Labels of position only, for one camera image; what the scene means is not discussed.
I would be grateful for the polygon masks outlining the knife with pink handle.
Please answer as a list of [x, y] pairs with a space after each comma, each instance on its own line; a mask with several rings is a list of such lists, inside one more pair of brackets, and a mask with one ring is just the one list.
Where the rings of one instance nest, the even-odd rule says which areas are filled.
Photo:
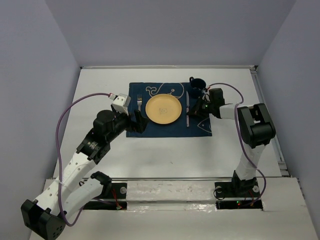
[[188, 115], [189, 109], [190, 109], [190, 97], [189, 97], [188, 91], [186, 91], [186, 127], [187, 128], [190, 127], [190, 120]]

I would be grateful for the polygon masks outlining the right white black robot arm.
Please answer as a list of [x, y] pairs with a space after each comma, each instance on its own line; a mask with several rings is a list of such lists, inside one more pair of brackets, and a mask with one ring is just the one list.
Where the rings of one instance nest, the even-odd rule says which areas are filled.
[[217, 119], [235, 121], [235, 127], [242, 149], [239, 164], [230, 182], [216, 185], [217, 194], [242, 196], [248, 192], [259, 193], [257, 173], [265, 175], [258, 168], [263, 151], [276, 135], [276, 129], [265, 104], [240, 106], [239, 103], [226, 103], [223, 90], [213, 88], [206, 96], [199, 97], [186, 114], [191, 118], [204, 118], [213, 115]]

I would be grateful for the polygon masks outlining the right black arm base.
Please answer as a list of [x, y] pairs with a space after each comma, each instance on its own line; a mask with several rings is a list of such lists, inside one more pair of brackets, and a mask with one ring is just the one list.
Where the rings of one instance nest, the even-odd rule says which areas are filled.
[[263, 210], [262, 201], [260, 199], [256, 200], [259, 195], [260, 189], [257, 181], [251, 186], [245, 186], [240, 190], [235, 190], [231, 181], [214, 183], [213, 196], [216, 199], [215, 205], [218, 210]]

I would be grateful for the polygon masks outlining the dark blue mug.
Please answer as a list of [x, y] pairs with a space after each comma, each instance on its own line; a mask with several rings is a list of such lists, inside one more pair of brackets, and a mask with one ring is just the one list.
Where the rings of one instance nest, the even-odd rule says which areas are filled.
[[189, 78], [188, 93], [191, 98], [197, 99], [202, 96], [203, 91], [206, 89], [206, 82], [201, 78]]

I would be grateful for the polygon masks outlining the fork with pink handle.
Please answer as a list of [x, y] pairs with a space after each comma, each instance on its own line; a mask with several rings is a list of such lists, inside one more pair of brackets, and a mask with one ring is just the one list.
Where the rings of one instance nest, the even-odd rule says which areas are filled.
[[141, 95], [141, 94], [138, 94], [138, 95], [137, 95], [137, 106], [138, 106], [138, 111], [139, 111], [139, 119], [141, 119], [141, 107], [142, 107], [142, 102], [143, 102], [142, 95]]

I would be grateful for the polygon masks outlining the yellow round plate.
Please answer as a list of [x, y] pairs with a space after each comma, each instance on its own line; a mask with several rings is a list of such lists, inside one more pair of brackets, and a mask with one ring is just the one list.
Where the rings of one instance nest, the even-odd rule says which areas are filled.
[[182, 113], [180, 101], [169, 94], [151, 97], [145, 106], [147, 117], [154, 123], [167, 125], [175, 122]]

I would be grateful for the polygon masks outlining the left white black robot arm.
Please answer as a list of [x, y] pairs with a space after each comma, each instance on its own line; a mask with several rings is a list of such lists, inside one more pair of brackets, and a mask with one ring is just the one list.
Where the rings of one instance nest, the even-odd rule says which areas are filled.
[[111, 142], [123, 131], [143, 133], [148, 118], [139, 110], [135, 120], [126, 113], [102, 110], [93, 121], [93, 128], [77, 147], [70, 162], [59, 172], [58, 178], [34, 200], [26, 200], [21, 213], [26, 227], [45, 240], [55, 240], [66, 221], [90, 200], [110, 194], [112, 180], [97, 171], [83, 185], [82, 178], [101, 161], [111, 149]]

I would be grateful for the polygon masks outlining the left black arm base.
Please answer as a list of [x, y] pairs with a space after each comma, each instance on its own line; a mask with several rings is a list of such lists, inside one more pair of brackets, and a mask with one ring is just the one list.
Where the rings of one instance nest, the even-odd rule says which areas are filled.
[[112, 182], [111, 188], [103, 189], [102, 193], [85, 204], [84, 210], [126, 210], [127, 183]]

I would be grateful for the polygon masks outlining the navy whale placemat cloth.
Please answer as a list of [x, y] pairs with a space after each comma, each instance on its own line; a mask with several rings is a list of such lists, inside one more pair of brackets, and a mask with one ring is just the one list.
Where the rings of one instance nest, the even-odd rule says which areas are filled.
[[205, 118], [190, 118], [187, 125], [187, 97], [191, 94], [188, 82], [161, 83], [161, 82], [131, 82], [128, 95], [131, 101], [128, 107], [130, 113], [138, 109], [138, 96], [142, 97], [141, 114], [146, 117], [146, 104], [148, 100], [158, 94], [170, 94], [176, 97], [182, 106], [180, 117], [170, 124], [157, 124], [150, 121], [143, 133], [127, 132], [128, 138], [189, 138], [212, 136], [211, 121]]

